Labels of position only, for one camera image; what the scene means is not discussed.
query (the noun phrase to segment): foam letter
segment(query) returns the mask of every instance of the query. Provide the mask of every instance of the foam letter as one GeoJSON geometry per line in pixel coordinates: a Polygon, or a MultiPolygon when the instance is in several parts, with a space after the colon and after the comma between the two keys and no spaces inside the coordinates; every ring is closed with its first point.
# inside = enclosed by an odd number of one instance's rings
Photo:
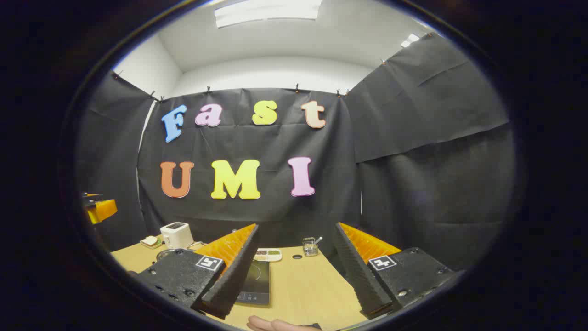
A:
{"type": "Polygon", "coordinates": [[[319,106],[316,101],[307,102],[301,106],[303,110],[306,111],[306,123],[311,128],[320,129],[327,124],[325,120],[319,119],[319,112],[324,112],[325,108],[323,106],[319,106]]]}
{"type": "Polygon", "coordinates": [[[211,193],[213,199],[226,198],[223,185],[232,198],[237,195],[239,186],[241,186],[241,192],[239,192],[241,199],[257,199],[261,196],[261,193],[257,191],[258,160],[243,161],[237,174],[233,173],[230,164],[225,160],[214,161],[212,167],[215,169],[215,190],[211,193]]]}
{"type": "Polygon", "coordinates": [[[278,109],[275,101],[262,100],[253,106],[253,123],[257,125],[269,125],[278,119],[278,114],[274,111],[278,109]]]}
{"type": "Polygon", "coordinates": [[[161,162],[161,189],[170,198],[183,198],[190,192],[190,170],[194,168],[192,162],[180,163],[182,169],[182,186],[175,188],[172,184],[174,162],[161,162]]]}
{"type": "Polygon", "coordinates": [[[187,108],[184,105],[170,111],[169,113],[165,114],[161,121],[165,124],[165,132],[167,133],[167,137],[165,137],[165,142],[169,143],[170,141],[178,138],[182,134],[182,130],[176,127],[181,127],[183,125],[183,115],[179,114],[186,112],[187,108]]]}
{"type": "Polygon", "coordinates": [[[315,188],[310,186],[308,179],[308,164],[312,162],[309,157],[293,157],[288,160],[292,166],[292,176],[294,177],[294,189],[290,192],[293,197],[311,196],[315,193],[315,188]]]}
{"type": "Polygon", "coordinates": [[[200,108],[201,113],[196,116],[194,122],[198,125],[208,125],[209,127],[216,127],[221,123],[221,105],[209,104],[200,108]]]}

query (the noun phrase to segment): white toaster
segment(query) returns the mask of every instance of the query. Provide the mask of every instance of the white toaster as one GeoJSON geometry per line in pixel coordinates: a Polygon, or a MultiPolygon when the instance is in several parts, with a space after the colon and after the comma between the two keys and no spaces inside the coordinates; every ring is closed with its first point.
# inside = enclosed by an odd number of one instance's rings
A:
{"type": "Polygon", "coordinates": [[[190,226],[187,223],[176,222],[168,224],[160,230],[163,240],[165,241],[165,246],[169,249],[187,249],[192,243],[194,243],[192,233],[190,232],[190,226]]]}

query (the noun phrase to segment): black cooktop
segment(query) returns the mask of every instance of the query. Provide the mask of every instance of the black cooktop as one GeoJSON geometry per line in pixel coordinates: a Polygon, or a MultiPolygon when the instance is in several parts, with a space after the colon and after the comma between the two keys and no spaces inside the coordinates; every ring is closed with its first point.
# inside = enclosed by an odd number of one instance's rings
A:
{"type": "Polygon", "coordinates": [[[237,302],[269,305],[269,262],[254,260],[237,302]]]}

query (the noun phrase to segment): hand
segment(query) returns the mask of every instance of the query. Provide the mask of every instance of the hand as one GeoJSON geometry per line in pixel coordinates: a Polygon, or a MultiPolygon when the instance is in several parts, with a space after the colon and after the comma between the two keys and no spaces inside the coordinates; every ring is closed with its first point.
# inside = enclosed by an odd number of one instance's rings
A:
{"type": "Polygon", "coordinates": [[[315,327],[293,325],[279,319],[269,322],[257,316],[250,316],[248,321],[247,327],[254,331],[320,331],[315,327]]]}

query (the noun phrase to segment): white wall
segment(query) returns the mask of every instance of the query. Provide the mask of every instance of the white wall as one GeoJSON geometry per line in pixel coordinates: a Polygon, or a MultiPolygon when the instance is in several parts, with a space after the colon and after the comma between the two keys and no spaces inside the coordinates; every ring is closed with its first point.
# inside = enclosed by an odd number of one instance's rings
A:
{"type": "Polygon", "coordinates": [[[306,57],[239,59],[200,67],[184,73],[169,95],[231,88],[295,88],[344,94],[375,68],[347,62],[306,57]]]}
{"type": "Polygon", "coordinates": [[[114,68],[116,73],[121,70],[122,78],[148,94],[155,91],[156,98],[169,98],[182,75],[158,34],[140,44],[114,68]]]}

